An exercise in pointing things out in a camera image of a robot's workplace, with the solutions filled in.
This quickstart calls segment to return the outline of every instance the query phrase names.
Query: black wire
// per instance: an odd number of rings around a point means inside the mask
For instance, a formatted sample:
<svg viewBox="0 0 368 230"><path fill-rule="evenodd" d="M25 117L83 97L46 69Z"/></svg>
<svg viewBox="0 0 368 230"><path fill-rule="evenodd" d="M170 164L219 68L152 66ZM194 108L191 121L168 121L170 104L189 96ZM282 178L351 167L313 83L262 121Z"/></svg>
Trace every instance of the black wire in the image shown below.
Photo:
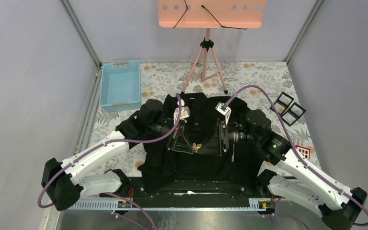
<svg viewBox="0 0 368 230"><path fill-rule="evenodd" d="M229 28L229 29L240 29L240 30L246 30L246 28L237 28L237 27L229 27L229 26L223 26L219 21L218 19L216 19L214 17L214 15L204 6L204 5L201 5L202 8L206 9L208 11L209 14L211 14L211 16L215 19L215 21L218 22L218 24L222 27L222 28Z"/></svg>
<svg viewBox="0 0 368 230"><path fill-rule="evenodd" d="M185 11L184 13L181 15L181 18L177 21L177 23L174 25L173 29L177 26L177 24L181 21L181 19L184 17L184 14L187 13L187 10L188 10L188 5L187 5L187 1L184 0L184 3L185 3Z"/></svg>

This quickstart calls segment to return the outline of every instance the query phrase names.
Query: pink music stand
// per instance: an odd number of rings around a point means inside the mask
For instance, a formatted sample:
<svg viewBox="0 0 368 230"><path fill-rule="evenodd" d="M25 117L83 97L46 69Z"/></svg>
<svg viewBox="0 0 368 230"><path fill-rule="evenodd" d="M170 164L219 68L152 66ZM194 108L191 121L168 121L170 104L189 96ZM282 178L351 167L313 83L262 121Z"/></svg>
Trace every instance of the pink music stand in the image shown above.
<svg viewBox="0 0 368 230"><path fill-rule="evenodd" d="M188 74L182 92L185 91L193 74L199 77L201 81L205 81L219 74L224 92L228 93L213 47L214 42L209 39L210 29L228 27L238 29L259 28L262 25L266 0L158 0L158 4L160 26L172 28L205 28L205 38L200 44L201 47L193 67ZM205 77L208 51L210 48L218 72ZM204 51L202 73L197 74L194 72L194 69L198 64L202 51Z"/></svg>

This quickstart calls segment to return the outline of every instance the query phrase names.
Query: light blue plastic bin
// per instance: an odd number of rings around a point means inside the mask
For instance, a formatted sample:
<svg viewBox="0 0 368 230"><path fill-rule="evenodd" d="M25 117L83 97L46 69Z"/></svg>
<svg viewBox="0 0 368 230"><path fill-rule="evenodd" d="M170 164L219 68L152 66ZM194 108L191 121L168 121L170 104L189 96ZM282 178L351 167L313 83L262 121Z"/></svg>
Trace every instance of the light blue plastic bin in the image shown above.
<svg viewBox="0 0 368 230"><path fill-rule="evenodd" d="M142 105L138 61L102 66L99 105L107 112L139 109Z"/></svg>

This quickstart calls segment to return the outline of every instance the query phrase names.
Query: white wall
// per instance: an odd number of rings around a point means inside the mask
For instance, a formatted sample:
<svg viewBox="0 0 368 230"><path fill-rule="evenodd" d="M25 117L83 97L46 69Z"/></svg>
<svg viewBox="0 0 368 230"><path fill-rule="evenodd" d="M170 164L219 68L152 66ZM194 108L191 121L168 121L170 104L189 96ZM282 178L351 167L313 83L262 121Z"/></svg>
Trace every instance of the white wall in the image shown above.
<svg viewBox="0 0 368 230"><path fill-rule="evenodd" d="M0 230L36 230L45 162L71 154L95 65L57 0L0 0Z"/></svg>
<svg viewBox="0 0 368 230"><path fill-rule="evenodd" d="M101 61L194 61L205 35L205 29L159 26L156 0L70 3ZM259 29L212 29L211 40L218 58L284 60L314 3L315 0L268 0Z"/></svg>
<svg viewBox="0 0 368 230"><path fill-rule="evenodd" d="M368 193L368 1L325 1L289 69L321 167Z"/></svg>

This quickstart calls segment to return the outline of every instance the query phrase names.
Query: pink tripod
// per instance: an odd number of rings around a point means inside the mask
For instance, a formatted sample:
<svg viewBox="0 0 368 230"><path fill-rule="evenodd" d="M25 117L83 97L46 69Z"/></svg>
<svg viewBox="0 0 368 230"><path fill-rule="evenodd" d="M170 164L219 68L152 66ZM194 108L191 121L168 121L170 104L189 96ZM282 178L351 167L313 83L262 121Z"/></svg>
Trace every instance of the pink tripod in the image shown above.
<svg viewBox="0 0 368 230"><path fill-rule="evenodd" d="M197 57L194 61L194 64L193 64L193 67L190 70L190 73L188 74L188 78L187 78L187 81L185 82L185 85L182 89L182 92L185 92L185 89L187 88L187 85L190 82L191 76L193 74L196 75L197 77L199 77L202 82L219 74L219 76L221 77L221 82L222 82L222 85L223 85L224 92L225 92L225 94L228 93L228 89L226 88L226 85L225 85L225 80L223 79L223 76L222 76L221 67L219 66L217 55L215 54L214 42L209 39L210 30L211 30L211 28L206 28L205 38L204 38L203 42L201 42L201 47L199 49L198 55L197 55ZM214 56L214 60L215 60L215 64L217 65L218 72L212 74L209 77L205 77L205 73L206 73L206 70L207 70L207 59L208 59L208 50L209 50L209 48L211 48L211 50L212 50L212 55ZM196 68L196 65L198 64L199 58L201 57L201 54L202 54L202 51L204 51L204 61L203 61L203 66L202 66L202 73L201 73L201 75L199 75L199 74L194 72L194 69Z"/></svg>

